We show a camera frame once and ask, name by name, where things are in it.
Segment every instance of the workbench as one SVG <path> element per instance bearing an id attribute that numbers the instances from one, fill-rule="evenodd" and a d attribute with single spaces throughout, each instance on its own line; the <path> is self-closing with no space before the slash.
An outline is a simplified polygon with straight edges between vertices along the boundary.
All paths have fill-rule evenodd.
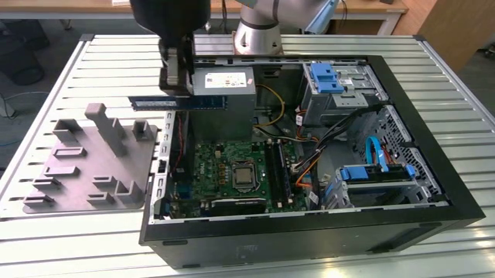
<path id="1" fill-rule="evenodd" d="M 227 18 L 239 19 L 242 5 L 227 0 Z M 382 20 L 380 35 L 392 35 L 401 15 L 402 0 L 393 5 L 378 0 L 348 0 L 349 20 Z M 211 18 L 222 18 L 222 0 L 211 0 Z M 333 19 L 344 18 L 340 4 Z M 133 19 L 130 6 L 113 6 L 111 0 L 2 0 L 0 19 Z"/>
<path id="2" fill-rule="evenodd" d="M 163 128 L 165 113 L 134 112 L 127 96 L 157 95 L 158 37 L 83 36 L 0 181 L 2 277 L 425 277 L 495 272 L 495 119 L 429 43 L 410 36 L 283 35 L 285 54 L 382 55 L 488 215 L 400 253 L 174 270 L 138 244 L 143 210 L 27 215 L 23 197 L 42 172 L 58 119 L 82 126 L 89 103 L 122 125 Z M 197 36 L 197 52 L 233 54 L 229 35 Z"/>

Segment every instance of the slotted aluminum table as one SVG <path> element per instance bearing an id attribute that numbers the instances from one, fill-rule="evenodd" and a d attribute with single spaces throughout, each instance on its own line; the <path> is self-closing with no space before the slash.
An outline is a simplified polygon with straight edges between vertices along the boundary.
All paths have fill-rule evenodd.
<path id="1" fill-rule="evenodd" d="M 158 38 L 85 36 L 0 181 L 0 277 L 424 277 L 495 273 L 495 121 L 429 43 L 410 36 L 283 36 L 286 54 L 382 55 L 488 215 L 401 253 L 229 268 L 171 269 L 138 244 L 143 211 L 27 215 L 33 189 L 62 118 L 81 120 L 105 103 L 123 125 L 145 118 L 163 128 L 163 112 L 134 112 L 127 96 L 158 88 Z M 197 37 L 199 54 L 233 54 L 229 35 Z"/>

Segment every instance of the yellow wire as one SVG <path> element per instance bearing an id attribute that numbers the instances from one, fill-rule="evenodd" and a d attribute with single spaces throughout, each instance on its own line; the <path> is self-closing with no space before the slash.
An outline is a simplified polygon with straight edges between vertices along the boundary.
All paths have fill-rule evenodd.
<path id="1" fill-rule="evenodd" d="M 263 85 L 263 84 L 257 84 L 257 87 L 263 87 L 269 91 L 271 91 L 271 93 L 278 97 L 278 99 L 281 101 L 281 104 L 282 104 L 282 111 L 281 111 L 281 115 L 278 116 L 278 118 L 269 123 L 261 123 L 261 124 L 255 125 L 255 127 L 263 127 L 263 126 L 273 125 L 274 123 L 277 123 L 282 119 L 282 117 L 285 116 L 285 113 L 286 113 L 286 103 L 285 103 L 285 100 L 282 99 L 281 95 L 277 93 L 277 91 L 271 87 L 269 87 L 267 85 Z"/>

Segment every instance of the orange wire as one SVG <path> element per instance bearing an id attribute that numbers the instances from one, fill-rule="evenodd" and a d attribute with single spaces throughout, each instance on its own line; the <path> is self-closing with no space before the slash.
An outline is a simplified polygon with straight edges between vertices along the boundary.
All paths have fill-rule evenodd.
<path id="1" fill-rule="evenodd" d="M 297 186 L 311 187 L 311 185 L 309 185 L 309 184 L 302 184 L 301 181 L 303 180 L 305 175 L 310 172 L 311 168 L 315 166 L 318 160 L 319 160 L 319 157 L 318 157 L 318 158 L 315 159 L 315 161 L 310 164 L 309 168 L 305 170 L 303 174 L 302 174 L 301 177 L 298 178 L 298 181 L 295 182 Z"/>

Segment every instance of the blue latch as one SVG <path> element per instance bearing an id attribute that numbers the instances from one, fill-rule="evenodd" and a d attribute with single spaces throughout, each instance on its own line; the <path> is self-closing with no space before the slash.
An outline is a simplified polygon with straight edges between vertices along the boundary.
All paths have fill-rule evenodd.
<path id="1" fill-rule="evenodd" d="M 406 165 L 406 171 L 408 171 L 412 178 L 414 178 L 417 176 L 417 170 L 416 170 L 416 167 L 412 164 Z"/>
<path id="2" fill-rule="evenodd" d="M 349 176 L 349 171 L 348 169 L 341 169 L 341 176 L 342 176 L 342 180 L 348 181 L 352 177 Z"/>
<path id="3" fill-rule="evenodd" d="M 345 92 L 338 82 L 338 73 L 329 63 L 311 63 L 311 72 L 319 93 L 342 94 Z"/>

